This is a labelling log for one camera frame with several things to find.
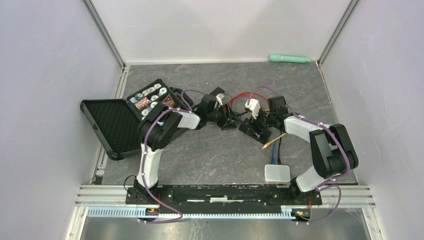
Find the black network switch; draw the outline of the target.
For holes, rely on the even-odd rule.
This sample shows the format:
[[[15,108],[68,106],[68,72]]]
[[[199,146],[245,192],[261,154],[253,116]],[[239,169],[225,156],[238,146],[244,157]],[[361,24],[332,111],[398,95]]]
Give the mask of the black network switch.
[[[258,125],[253,118],[245,118],[238,130],[263,145],[268,142],[272,133],[267,127]]]

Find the black power adapter with cord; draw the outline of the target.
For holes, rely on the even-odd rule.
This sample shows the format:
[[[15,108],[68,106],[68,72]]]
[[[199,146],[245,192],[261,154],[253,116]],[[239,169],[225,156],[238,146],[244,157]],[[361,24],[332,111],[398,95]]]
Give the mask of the black power adapter with cord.
[[[223,94],[224,96],[227,95],[227,93],[225,93],[225,91],[222,88],[220,88],[220,87],[215,88],[213,91],[210,92],[210,94],[213,95],[213,96],[217,96],[218,94]],[[244,111],[244,112],[237,112],[237,111],[235,111],[235,114],[238,117],[241,117],[241,116],[243,116],[243,115],[245,115],[247,113],[248,113],[247,111]]]

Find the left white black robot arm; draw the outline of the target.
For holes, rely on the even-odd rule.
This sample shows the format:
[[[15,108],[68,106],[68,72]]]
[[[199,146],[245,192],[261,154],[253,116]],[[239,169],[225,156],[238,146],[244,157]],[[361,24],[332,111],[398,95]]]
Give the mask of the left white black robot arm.
[[[242,122],[231,108],[231,98],[223,93],[206,94],[188,110],[157,103],[139,127],[141,160],[133,187],[145,204],[157,198],[158,168],[163,149],[182,129],[200,130],[208,123],[222,130],[235,129]]]

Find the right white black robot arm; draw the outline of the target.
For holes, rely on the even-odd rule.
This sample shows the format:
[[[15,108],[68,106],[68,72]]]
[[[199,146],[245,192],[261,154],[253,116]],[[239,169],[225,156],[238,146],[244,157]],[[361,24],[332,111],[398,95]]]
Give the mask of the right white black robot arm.
[[[288,196],[293,203],[302,204],[312,191],[322,190],[328,182],[358,167],[357,153],[343,124],[310,120],[296,113],[282,95],[269,98],[267,103],[268,111],[256,99],[245,103],[245,109],[251,112],[249,122],[256,129],[275,128],[310,144],[312,166],[290,182]]]

